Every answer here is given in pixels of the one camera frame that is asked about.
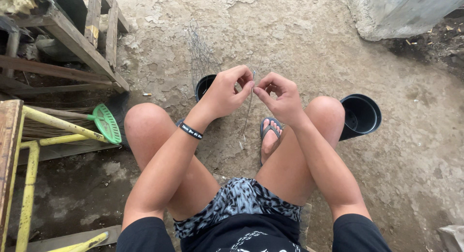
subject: black bucket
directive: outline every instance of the black bucket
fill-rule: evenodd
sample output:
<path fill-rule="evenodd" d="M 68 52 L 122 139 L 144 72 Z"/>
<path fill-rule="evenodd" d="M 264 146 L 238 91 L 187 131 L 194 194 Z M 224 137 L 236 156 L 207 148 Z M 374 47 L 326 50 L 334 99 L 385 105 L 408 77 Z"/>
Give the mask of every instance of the black bucket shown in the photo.
<path fill-rule="evenodd" d="M 345 108 L 345 126 L 339 141 L 369 134 L 380 126 L 382 122 L 380 108 L 368 96 L 352 94 L 340 102 Z"/>
<path fill-rule="evenodd" d="M 214 78 L 216 78 L 216 75 L 211 74 L 201 78 L 201 80 L 197 83 L 197 87 L 195 88 L 195 100 L 197 100 L 197 102 L 199 102 L 203 95 L 205 95 L 206 90 L 211 86 Z"/>

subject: hand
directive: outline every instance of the hand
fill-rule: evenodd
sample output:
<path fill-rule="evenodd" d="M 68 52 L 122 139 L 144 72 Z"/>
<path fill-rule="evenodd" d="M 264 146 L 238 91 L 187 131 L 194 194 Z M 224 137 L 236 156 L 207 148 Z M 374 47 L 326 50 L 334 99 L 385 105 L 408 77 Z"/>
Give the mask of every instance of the hand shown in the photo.
<path fill-rule="evenodd" d="M 235 89 L 235 82 L 242 87 L 242 91 Z M 210 122 L 224 117 L 240 107 L 252 93 L 255 85 L 253 74 L 246 65 L 236 66 L 220 72 L 212 82 L 210 88 L 195 107 L 209 117 Z"/>
<path fill-rule="evenodd" d="M 276 73 L 266 75 L 253 91 L 283 123 L 292 126 L 298 124 L 302 117 L 307 117 L 301 106 L 297 85 Z M 277 100 L 270 97 L 271 92 L 275 92 Z"/>

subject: black flip-flop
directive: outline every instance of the black flip-flop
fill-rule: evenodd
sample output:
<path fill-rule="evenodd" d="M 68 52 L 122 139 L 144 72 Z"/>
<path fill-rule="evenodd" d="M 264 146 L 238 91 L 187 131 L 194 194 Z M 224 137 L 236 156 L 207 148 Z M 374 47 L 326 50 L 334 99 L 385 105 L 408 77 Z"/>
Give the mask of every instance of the black flip-flop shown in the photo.
<path fill-rule="evenodd" d="M 266 119 L 269 119 L 269 125 L 266 128 L 264 128 L 264 130 L 263 130 L 264 121 Z M 277 124 L 277 126 L 279 126 L 280 129 L 282 129 L 282 126 L 281 126 L 280 122 L 276 118 L 272 118 L 272 117 L 264 118 L 263 121 L 261 122 L 261 129 L 259 130 L 259 133 L 261 135 L 261 144 L 263 143 L 264 136 L 266 135 L 266 133 L 269 130 L 273 130 L 274 133 L 277 135 L 277 139 L 280 139 L 280 131 L 278 131 L 274 126 L 270 125 L 271 121 L 274 121 Z M 261 158 L 259 158 L 259 164 L 261 164 L 261 166 L 263 166 L 263 163 L 261 162 Z"/>

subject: knee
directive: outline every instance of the knee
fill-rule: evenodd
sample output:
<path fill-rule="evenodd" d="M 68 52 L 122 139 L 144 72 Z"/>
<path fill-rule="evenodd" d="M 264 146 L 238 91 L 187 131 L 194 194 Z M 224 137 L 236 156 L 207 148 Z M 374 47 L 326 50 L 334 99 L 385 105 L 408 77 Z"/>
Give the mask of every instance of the knee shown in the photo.
<path fill-rule="evenodd" d="M 153 126 L 156 122 L 169 117 L 166 111 L 153 103 L 141 103 L 132 107 L 124 118 L 124 129 L 130 133 L 134 128 L 143 127 L 143 125 Z"/>
<path fill-rule="evenodd" d="M 336 117 L 345 122 L 345 109 L 341 102 L 335 98 L 328 96 L 319 96 L 314 98 L 305 109 L 305 112 L 308 114 L 308 111 L 330 114 L 333 117 Z"/>

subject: leopard print shorts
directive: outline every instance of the leopard print shorts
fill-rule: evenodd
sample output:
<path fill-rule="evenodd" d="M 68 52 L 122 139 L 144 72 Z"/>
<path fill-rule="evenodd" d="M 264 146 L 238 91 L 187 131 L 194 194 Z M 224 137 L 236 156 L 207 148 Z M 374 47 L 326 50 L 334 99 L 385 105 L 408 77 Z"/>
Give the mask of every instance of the leopard print shorts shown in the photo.
<path fill-rule="evenodd" d="M 191 237 L 201 229 L 233 215 L 277 214 L 301 222 L 302 206 L 283 201 L 252 178 L 232 178 L 200 213 L 174 221 L 177 238 Z"/>

